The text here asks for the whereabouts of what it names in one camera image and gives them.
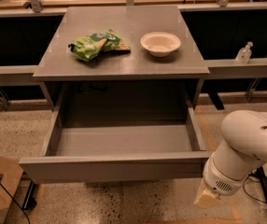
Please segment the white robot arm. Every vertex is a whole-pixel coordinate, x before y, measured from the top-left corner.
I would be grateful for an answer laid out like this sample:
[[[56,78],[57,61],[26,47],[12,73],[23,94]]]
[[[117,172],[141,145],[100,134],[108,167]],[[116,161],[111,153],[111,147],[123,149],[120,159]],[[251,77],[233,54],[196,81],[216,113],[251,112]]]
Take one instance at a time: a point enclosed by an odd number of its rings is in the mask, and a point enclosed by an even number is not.
[[[214,207],[232,196],[250,172],[267,162],[267,112],[237,110],[221,123],[222,142],[204,166],[194,204]]]

